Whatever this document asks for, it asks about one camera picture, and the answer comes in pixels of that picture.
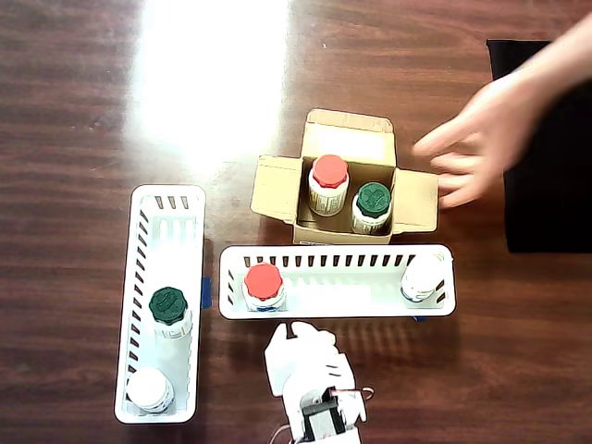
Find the person's bare hand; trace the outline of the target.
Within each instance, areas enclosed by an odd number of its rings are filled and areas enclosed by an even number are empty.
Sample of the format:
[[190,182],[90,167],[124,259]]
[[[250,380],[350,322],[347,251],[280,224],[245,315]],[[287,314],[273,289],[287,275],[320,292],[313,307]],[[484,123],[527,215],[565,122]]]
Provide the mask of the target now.
[[413,151],[441,170],[440,205],[452,208],[478,199],[514,166],[549,102],[549,79],[520,69],[489,83],[457,116],[420,139]]

